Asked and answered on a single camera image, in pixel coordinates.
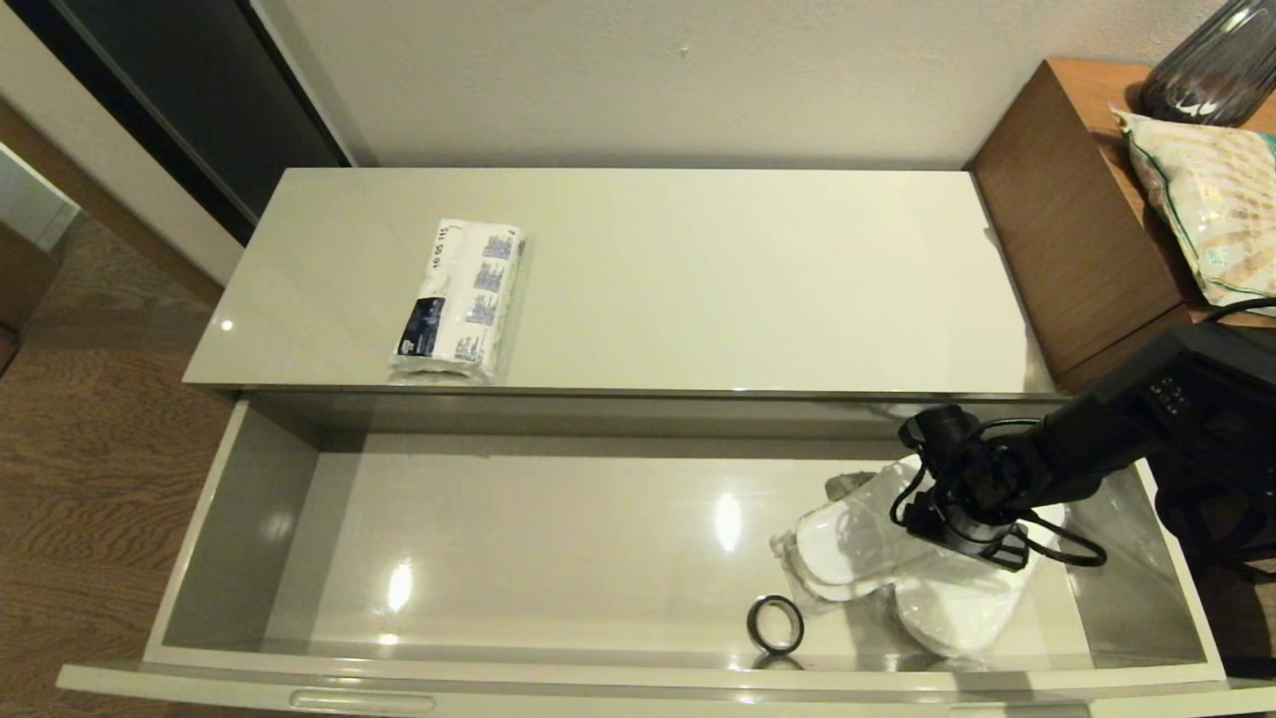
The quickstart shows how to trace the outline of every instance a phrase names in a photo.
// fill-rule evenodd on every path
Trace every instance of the white wall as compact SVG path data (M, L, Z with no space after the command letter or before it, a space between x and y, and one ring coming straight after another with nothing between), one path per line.
M360 163L960 167L1045 56L1222 0L258 0Z
M0 96L195 265L230 279L239 242L3 4Z

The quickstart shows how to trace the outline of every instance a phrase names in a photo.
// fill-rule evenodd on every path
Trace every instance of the gray vase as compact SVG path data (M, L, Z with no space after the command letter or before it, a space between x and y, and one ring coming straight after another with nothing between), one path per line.
M1229 0L1147 77L1145 114L1238 126L1276 88L1276 0Z

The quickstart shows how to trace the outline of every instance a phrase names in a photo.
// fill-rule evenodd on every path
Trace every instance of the wooden nightstand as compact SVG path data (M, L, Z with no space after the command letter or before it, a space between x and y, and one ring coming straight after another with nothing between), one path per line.
M1161 329L1210 311L1174 235L1143 198L1111 112L1131 108L1147 73L1046 60L972 162L1062 390L1081 390ZM1276 102L1245 128L1276 130ZM1249 312L1229 321L1276 328L1276 319Z

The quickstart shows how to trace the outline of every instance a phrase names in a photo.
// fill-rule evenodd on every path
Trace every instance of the open drawer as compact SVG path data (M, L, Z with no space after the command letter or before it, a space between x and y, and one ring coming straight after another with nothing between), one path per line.
M979 659L928 654L868 601L812 612L792 661L762 666L745 613L790 593L769 537L826 480L900 458L916 404L248 397L143 662L60 686L378 715L1276 707L1224 678L1143 465L1071 510L1109 564L1044 562Z

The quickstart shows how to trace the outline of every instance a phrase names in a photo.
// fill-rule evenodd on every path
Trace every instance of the dark door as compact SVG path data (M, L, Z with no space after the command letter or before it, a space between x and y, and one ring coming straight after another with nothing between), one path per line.
M348 166L246 1L6 3L241 244L286 168Z

